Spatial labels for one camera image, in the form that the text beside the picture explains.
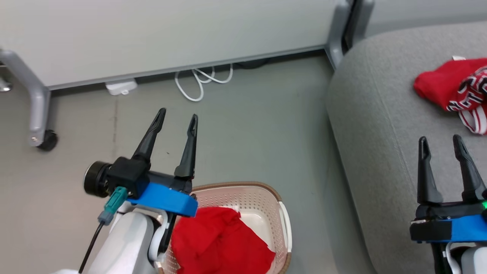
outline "laundry basket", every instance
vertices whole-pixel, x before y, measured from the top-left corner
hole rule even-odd
[[[281,196],[259,182],[228,182],[193,188],[198,207],[229,207],[240,212],[242,221],[276,253],[267,274],[284,274],[291,262],[291,223]],[[165,274],[176,274],[179,264],[172,250],[166,251]]]

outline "gray fabric upholstery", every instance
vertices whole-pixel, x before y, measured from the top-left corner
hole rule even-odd
[[[487,57],[487,23],[395,31],[364,40],[333,76],[327,108],[372,263],[379,274],[431,274],[429,245],[410,241],[418,139],[427,136],[436,185],[461,200],[452,146],[460,134],[487,179],[487,136],[475,136],[456,113],[421,99],[412,84],[452,55]]]

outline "black cable on floor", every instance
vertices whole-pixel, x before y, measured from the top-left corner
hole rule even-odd
[[[247,62],[241,62],[241,63],[235,63],[240,68],[243,69],[256,69],[263,67],[269,63],[271,58],[266,58],[262,60],[254,60],[254,61],[247,61]]]
[[[85,269],[86,262],[88,261],[88,258],[90,257],[91,250],[93,249],[94,243],[96,242],[96,238],[98,238],[98,234],[100,234],[101,228],[105,224],[104,221],[101,221],[100,224],[98,225],[98,228],[96,229],[92,241],[90,243],[90,246],[88,247],[88,250],[86,251],[85,258],[83,259],[83,262],[81,263],[81,266],[79,267],[78,273],[83,273],[83,269]]]

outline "white basket handle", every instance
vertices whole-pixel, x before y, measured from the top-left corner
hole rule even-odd
[[[293,233],[291,232],[291,220],[289,219],[289,214],[287,213],[286,206],[283,202],[279,202],[281,206],[282,215],[281,221],[283,222],[284,231],[284,240],[287,247],[287,252],[290,253],[293,249]]]

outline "concrete floor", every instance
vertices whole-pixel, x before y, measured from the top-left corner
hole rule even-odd
[[[238,69],[229,84],[206,85],[199,103],[186,100],[171,76],[141,79],[127,96],[110,96],[103,86],[57,92],[49,123],[60,141],[49,153],[27,145],[29,97],[14,81],[13,91],[0,93],[2,270],[78,269],[105,202],[84,193],[86,168],[131,156],[166,107],[153,170],[173,173],[196,113],[194,184],[255,180],[274,187],[293,228],[288,273],[373,273],[325,110],[331,75],[326,57],[312,55]],[[197,97],[193,78],[181,84]],[[107,234],[102,230],[89,264]]]

